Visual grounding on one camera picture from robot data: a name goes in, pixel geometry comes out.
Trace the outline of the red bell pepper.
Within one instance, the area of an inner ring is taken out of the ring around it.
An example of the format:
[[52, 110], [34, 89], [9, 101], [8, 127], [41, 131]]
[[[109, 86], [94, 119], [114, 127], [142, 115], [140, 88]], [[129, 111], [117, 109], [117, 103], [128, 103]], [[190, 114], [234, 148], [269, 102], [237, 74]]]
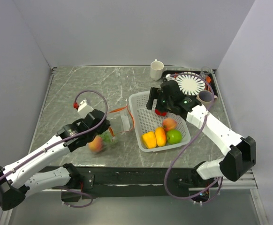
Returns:
[[165, 117], [167, 115], [167, 112], [161, 112], [161, 114], [157, 114], [158, 116]]

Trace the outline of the peach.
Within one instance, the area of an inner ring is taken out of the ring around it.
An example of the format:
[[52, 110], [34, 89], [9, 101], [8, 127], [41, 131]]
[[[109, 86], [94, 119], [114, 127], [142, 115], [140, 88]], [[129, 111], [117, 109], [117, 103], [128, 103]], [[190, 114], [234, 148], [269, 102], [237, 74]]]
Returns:
[[88, 148], [92, 152], [100, 152], [103, 149], [103, 139], [101, 136], [96, 136], [94, 140], [88, 143]]
[[172, 118], [166, 118], [162, 121], [162, 127], [164, 128], [165, 132], [175, 129], [176, 126], [177, 122]]

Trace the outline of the white plastic perforated basket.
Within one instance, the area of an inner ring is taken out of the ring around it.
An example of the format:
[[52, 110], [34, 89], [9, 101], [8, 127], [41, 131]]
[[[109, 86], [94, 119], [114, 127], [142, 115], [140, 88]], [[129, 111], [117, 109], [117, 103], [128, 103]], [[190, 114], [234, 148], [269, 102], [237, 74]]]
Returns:
[[[155, 113], [157, 100], [153, 101], [151, 110], [148, 110], [146, 108], [146, 104], [149, 99], [149, 93], [149, 91], [143, 91], [132, 94], [129, 97], [130, 112], [135, 122], [134, 130], [140, 150], [143, 152], [158, 152], [173, 148], [179, 148], [189, 143], [191, 140], [191, 136], [186, 121], [184, 119], [169, 112], [164, 117], [157, 115]], [[166, 118], [172, 118], [177, 122], [175, 129], [181, 133], [182, 140], [177, 144], [167, 143], [163, 147], [156, 147], [153, 149], [146, 148], [145, 144], [142, 141], [142, 135], [151, 131], [154, 132], [158, 127], [162, 126], [162, 121]]]

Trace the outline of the clear zip bag orange zipper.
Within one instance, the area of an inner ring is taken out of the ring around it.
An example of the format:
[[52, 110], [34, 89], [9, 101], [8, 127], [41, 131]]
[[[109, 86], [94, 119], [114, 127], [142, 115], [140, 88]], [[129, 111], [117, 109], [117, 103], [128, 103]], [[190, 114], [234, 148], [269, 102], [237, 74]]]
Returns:
[[102, 151], [114, 146], [119, 141], [120, 135], [131, 131], [135, 125], [134, 118], [129, 110], [128, 105], [111, 110], [107, 115], [107, 119], [111, 123], [107, 131], [109, 131], [115, 137], [115, 142], [111, 144], [103, 144]]

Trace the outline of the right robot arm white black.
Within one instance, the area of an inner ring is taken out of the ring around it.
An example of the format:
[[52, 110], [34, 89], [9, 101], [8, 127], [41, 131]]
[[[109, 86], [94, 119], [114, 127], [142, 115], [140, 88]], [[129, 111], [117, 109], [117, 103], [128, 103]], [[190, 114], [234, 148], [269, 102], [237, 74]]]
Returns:
[[216, 177], [235, 182], [256, 164], [255, 140], [229, 129], [195, 96], [184, 95], [176, 81], [166, 81], [160, 88], [150, 89], [146, 108], [150, 110], [153, 106], [196, 126], [220, 149], [223, 158], [202, 162], [194, 168], [191, 180], [195, 186], [202, 187], [208, 179]]

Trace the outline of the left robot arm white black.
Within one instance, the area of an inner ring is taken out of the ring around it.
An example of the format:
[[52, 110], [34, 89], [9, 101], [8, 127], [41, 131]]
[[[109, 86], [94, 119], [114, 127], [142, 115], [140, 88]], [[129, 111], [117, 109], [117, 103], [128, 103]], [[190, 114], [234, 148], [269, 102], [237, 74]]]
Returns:
[[75, 188], [81, 182], [81, 175], [73, 164], [48, 172], [41, 172], [55, 159], [65, 156], [92, 142], [110, 127], [106, 114], [94, 109], [85, 118], [63, 126], [45, 144], [24, 158], [0, 166], [0, 208], [10, 210], [25, 198], [44, 189]]

